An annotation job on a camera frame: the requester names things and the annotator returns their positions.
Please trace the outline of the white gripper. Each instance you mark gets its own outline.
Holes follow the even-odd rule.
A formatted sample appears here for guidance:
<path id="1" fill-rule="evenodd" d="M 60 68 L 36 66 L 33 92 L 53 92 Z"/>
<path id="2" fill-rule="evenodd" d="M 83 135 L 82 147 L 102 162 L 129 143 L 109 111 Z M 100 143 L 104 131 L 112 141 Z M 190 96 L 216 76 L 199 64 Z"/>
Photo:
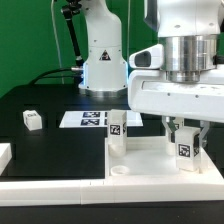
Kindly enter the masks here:
<path id="1" fill-rule="evenodd" d="M 224 65 L 203 72 L 194 84 L 169 82 L 160 70 L 134 70 L 129 77 L 128 105 L 136 112 L 163 116 L 171 143 L 178 129 L 173 117 L 204 120 L 199 146 L 205 147 L 209 121 L 224 123 Z"/>

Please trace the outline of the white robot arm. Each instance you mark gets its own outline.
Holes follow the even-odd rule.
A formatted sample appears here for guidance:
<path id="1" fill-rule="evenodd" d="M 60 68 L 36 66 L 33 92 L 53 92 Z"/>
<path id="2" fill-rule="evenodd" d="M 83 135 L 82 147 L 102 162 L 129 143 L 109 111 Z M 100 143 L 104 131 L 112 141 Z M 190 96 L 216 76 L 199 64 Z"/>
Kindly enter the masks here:
<path id="1" fill-rule="evenodd" d="M 81 89 L 128 90 L 141 113 L 224 123 L 224 57 L 217 54 L 224 0 L 144 0 L 144 20 L 158 43 L 124 61 L 121 22 L 105 0 L 82 0 L 88 59 Z"/>

